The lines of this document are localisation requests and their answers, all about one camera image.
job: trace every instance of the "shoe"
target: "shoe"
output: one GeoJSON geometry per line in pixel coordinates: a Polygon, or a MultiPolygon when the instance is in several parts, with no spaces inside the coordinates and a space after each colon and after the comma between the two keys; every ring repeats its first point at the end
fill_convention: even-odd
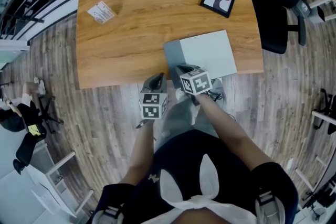
{"type": "Polygon", "coordinates": [[[39,80],[38,90],[40,92],[40,95],[46,95],[46,88],[42,79],[39,80]]]}
{"type": "Polygon", "coordinates": [[[185,94],[184,91],[181,90],[181,88],[178,88],[175,92],[175,96],[178,103],[181,103],[182,101],[186,100],[188,96],[185,94]]]}

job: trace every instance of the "yellow graphic on black cloth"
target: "yellow graphic on black cloth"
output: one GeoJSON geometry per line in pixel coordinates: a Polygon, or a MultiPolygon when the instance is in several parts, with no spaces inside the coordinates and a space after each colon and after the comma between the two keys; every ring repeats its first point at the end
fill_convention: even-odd
{"type": "Polygon", "coordinates": [[[40,131],[38,130],[36,124],[28,126],[28,130],[32,135],[41,135],[40,131]]]}

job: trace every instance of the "black and white marker cube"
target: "black and white marker cube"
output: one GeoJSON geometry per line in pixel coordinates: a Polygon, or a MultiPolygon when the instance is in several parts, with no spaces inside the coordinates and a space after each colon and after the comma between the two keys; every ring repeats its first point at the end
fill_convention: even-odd
{"type": "Polygon", "coordinates": [[[141,118],[144,120],[161,119],[167,109],[167,93],[140,92],[141,118]]]}
{"type": "Polygon", "coordinates": [[[212,89],[209,72],[204,68],[182,74],[180,78],[186,93],[198,95],[212,89]]]}

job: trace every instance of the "white paper label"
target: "white paper label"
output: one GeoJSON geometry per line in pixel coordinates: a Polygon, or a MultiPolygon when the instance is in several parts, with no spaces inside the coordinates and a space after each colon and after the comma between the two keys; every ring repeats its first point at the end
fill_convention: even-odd
{"type": "Polygon", "coordinates": [[[109,19],[114,17],[114,15],[111,13],[111,9],[103,1],[90,8],[88,13],[101,24],[106,23],[109,19]]]}

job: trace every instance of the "white bow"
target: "white bow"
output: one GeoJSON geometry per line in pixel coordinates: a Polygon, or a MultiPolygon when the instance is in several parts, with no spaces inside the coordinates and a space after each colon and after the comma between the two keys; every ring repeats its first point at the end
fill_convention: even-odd
{"type": "Polygon", "coordinates": [[[221,204],[212,199],[219,193],[218,173],[215,165],[205,154],[202,159],[200,171],[200,187],[203,195],[195,195],[184,201],[181,191],[173,177],[166,171],[161,171],[160,191],[161,197],[174,209],[150,219],[143,224],[169,224],[183,211],[188,209],[208,208],[231,224],[256,224],[257,218],[250,211],[232,204],[221,204]]]}

